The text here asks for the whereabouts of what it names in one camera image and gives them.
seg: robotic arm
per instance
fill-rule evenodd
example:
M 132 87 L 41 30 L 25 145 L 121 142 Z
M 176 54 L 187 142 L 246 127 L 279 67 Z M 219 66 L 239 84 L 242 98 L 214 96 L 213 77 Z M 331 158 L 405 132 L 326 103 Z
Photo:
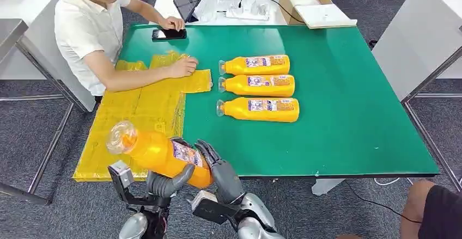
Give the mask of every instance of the robotic arm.
M 239 239 L 284 239 L 260 198 L 244 192 L 234 168 L 205 141 L 199 139 L 195 146 L 211 169 L 217 191 L 215 195 L 200 191 L 189 200 L 193 215 L 218 224 L 229 220 Z
M 175 141 L 191 146 L 182 139 Z M 260 198 L 244 192 L 234 168 L 207 142 L 199 139 L 194 145 L 205 157 L 217 191 L 211 194 L 202 190 L 194 198 L 189 195 L 186 200 L 191 204 L 193 215 L 217 224 L 228 220 L 239 239 L 284 239 L 277 233 L 274 218 Z M 121 200 L 142 205 L 139 212 L 124 224 L 119 239 L 163 238 L 171 195 L 191 177 L 193 165 L 188 164 L 172 179 L 149 172 L 147 195 L 143 198 L 135 198 L 130 193 L 128 186 L 133 183 L 133 175 L 125 163 L 116 162 L 108 170 Z

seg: orange juice bottle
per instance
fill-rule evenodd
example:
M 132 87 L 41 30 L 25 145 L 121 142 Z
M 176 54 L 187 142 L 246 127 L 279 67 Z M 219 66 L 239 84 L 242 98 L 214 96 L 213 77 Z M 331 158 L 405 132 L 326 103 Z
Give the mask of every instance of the orange juice bottle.
M 170 140 L 161 132 L 142 132 L 129 121 L 122 121 L 111 129 L 106 146 L 109 152 L 128 154 L 139 166 L 167 177 L 176 176 L 188 163 L 193 163 L 194 172 L 188 183 L 197 188 L 212 183 L 209 166 L 200 152 Z
M 297 99 L 263 97 L 217 102 L 217 115 L 230 115 L 241 120 L 295 122 L 299 118 L 300 107 Z
M 218 90 L 237 95 L 290 97 L 295 91 L 295 80 L 291 75 L 237 75 L 228 79 L 220 77 Z
M 220 60 L 218 63 L 220 75 L 275 75 L 287 74 L 290 61 L 287 55 L 237 57 L 230 61 Z

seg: clear bottle cap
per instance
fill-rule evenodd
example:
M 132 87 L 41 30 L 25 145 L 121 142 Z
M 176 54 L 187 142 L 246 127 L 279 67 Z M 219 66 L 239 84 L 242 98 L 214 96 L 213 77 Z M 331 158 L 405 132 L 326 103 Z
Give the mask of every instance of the clear bottle cap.
M 222 100 L 217 101 L 217 116 L 222 117 L 224 115 L 224 102 Z
M 226 64 L 226 62 L 224 62 L 222 60 L 218 61 L 218 71 L 220 72 L 221 76 L 226 74 L 225 64 Z
M 137 132 L 129 121 L 118 122 L 112 127 L 106 141 L 106 148 L 111 154 L 118 155 L 130 151 L 136 143 Z
M 218 79 L 218 92 L 223 93 L 226 91 L 226 85 L 225 85 L 226 78 L 220 77 Z

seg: open box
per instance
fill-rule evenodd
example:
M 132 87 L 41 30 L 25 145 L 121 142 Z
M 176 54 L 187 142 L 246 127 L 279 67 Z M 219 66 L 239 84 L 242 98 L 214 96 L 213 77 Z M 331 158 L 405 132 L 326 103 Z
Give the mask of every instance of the open box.
M 330 28 L 355 26 L 357 22 L 349 19 L 331 0 L 279 0 L 279 4 L 293 16 L 281 9 L 289 25 L 306 24 L 309 28 Z

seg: white shirt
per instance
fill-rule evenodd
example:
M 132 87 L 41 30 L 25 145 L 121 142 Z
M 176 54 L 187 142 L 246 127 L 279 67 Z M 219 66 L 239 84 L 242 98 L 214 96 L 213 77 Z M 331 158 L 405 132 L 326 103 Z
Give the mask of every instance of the white shirt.
M 72 73 L 94 96 L 102 96 L 106 87 L 83 57 L 103 50 L 115 64 L 124 30 L 120 7 L 126 7 L 130 1 L 116 0 L 107 9 L 90 0 L 59 0 L 56 4 L 54 34 L 58 48 Z

